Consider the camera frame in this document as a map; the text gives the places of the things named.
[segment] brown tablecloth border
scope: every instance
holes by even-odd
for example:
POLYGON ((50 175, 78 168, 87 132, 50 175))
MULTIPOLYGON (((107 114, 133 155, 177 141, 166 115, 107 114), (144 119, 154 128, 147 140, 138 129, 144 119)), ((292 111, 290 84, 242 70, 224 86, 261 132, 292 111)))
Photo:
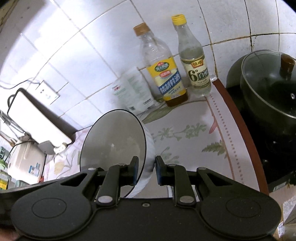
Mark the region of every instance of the brown tablecloth border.
POLYGON ((248 130, 239 110, 237 109, 235 103, 233 102, 231 96, 229 95, 228 91, 225 89, 225 87, 223 86, 221 81, 219 79, 217 79, 213 82, 213 84, 217 88, 219 93, 221 94, 226 105, 228 106, 228 108, 229 108, 238 128, 239 128, 242 138, 246 144, 247 150, 249 152, 249 155, 250 155, 250 158, 251 158, 254 170, 255 170, 255 174, 257 177, 260 192, 268 195, 269 191, 268 191, 268 186, 267 186, 265 174, 263 171, 263 167, 261 164, 261 160, 258 155, 257 149, 255 147, 255 144, 253 142, 253 139, 249 133, 249 130, 248 130))

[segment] white cutting board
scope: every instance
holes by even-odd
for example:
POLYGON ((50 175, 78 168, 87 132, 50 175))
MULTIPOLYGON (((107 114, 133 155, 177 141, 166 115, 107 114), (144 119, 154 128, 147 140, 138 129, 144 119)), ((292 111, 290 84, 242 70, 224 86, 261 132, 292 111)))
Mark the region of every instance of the white cutting board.
POLYGON ((63 143, 72 142, 21 91, 17 92, 8 115, 38 143, 50 141, 55 147, 60 147, 63 143))

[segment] black rim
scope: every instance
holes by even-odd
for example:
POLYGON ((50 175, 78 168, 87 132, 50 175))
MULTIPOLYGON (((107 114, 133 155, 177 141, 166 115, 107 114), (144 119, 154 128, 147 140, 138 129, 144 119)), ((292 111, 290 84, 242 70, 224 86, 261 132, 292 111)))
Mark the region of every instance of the black rim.
MULTIPOLYGON (((128 113, 130 113, 130 114, 132 114, 135 118, 136 118, 136 120, 138 121, 138 123, 139 123, 139 125, 141 126, 141 128, 142 128, 142 132, 143 132, 143 134, 144 134, 144 141, 145 141, 145 155, 144 155, 144 162, 143 162, 143 166, 142 166, 142 169, 141 169, 141 171, 140 171, 140 175, 139 175, 139 177, 138 177, 138 179, 137 179, 137 182, 136 182, 136 185, 138 184, 138 182, 139 182, 139 180, 140 180, 140 178, 141 178, 141 176, 142 176, 142 173, 143 173, 143 170, 144 170, 144 166, 145 166, 145 162, 146 162, 146 153, 147 153, 147 142, 146 142, 146 135, 145 135, 145 131, 144 131, 144 128, 143 128, 143 126, 142 126, 142 123, 140 122, 140 120, 138 119, 138 117, 135 115, 135 114, 133 114, 132 112, 130 112, 130 111, 128 111, 128 110, 124 110, 124 109, 115 109, 115 110, 111 110, 111 111, 108 111, 107 113, 105 113, 105 114, 103 114, 93 125, 92 125, 92 127, 90 128, 90 130, 88 131, 88 133, 87 133, 87 135, 86 135, 86 137, 85 137, 85 140, 84 140, 84 142, 83 142, 83 144, 82 144, 82 149, 81 149, 81 154, 80 154, 80 159, 79 159, 79 170, 81 171, 81 156, 82 156, 82 151, 83 151, 83 146, 84 146, 84 143, 85 143, 85 141, 86 141, 86 139, 87 139, 87 136, 89 135, 89 133, 90 133, 90 131, 91 131, 91 129, 94 127, 94 125, 104 116, 104 115, 106 115, 106 114, 108 114, 108 113, 110 113, 110 112, 113 112, 113 111, 116 111, 116 110, 123 110, 123 111, 125 111, 125 112, 128 112, 128 113)), ((124 197, 127 197, 133 190, 134 190, 134 188, 135 188, 135 186, 136 185, 134 185, 133 187, 132 187, 132 189, 124 196, 124 197)))

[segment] dotted border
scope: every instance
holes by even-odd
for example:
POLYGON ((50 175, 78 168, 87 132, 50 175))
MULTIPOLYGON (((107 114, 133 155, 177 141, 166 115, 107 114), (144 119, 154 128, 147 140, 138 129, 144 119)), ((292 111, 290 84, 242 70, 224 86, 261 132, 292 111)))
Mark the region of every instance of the dotted border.
POLYGON ((232 146, 231 151, 232 151, 233 154, 234 154, 235 161, 237 161, 237 168, 238 168, 238 170, 239 170, 240 181, 241 181, 242 184, 244 184, 244 178, 243 178, 243 174, 242 174, 241 166, 240 166, 240 163, 239 163, 239 158, 237 157, 236 150, 235 150, 235 147, 234 147, 234 144, 233 144, 232 138, 231 138, 231 136, 230 136, 230 134, 229 134, 229 131, 228 131, 227 125, 225 124, 225 121, 224 121, 224 119, 223 119, 223 116, 222 116, 222 114, 220 113, 220 110, 219 110, 218 104, 217 104, 216 101, 214 100, 213 95, 212 95, 212 94, 209 94, 209 97, 211 98, 213 104, 215 105, 216 110, 217 110, 218 113, 219 113, 219 117, 220 117, 221 121, 223 121, 223 122, 222 122, 222 124, 223 124, 223 128, 225 129, 225 131, 226 131, 226 133, 227 133, 227 136, 228 136, 228 141, 229 141, 229 143, 230 143, 231 146, 232 146))

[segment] white plastic packet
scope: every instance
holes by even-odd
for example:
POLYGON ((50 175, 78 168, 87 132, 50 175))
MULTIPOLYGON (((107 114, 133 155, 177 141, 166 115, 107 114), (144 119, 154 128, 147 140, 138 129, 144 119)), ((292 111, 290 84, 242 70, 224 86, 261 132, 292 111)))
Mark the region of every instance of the white plastic packet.
POLYGON ((147 82, 136 67, 129 69, 113 82, 111 90, 113 95, 135 115, 157 104, 147 82))

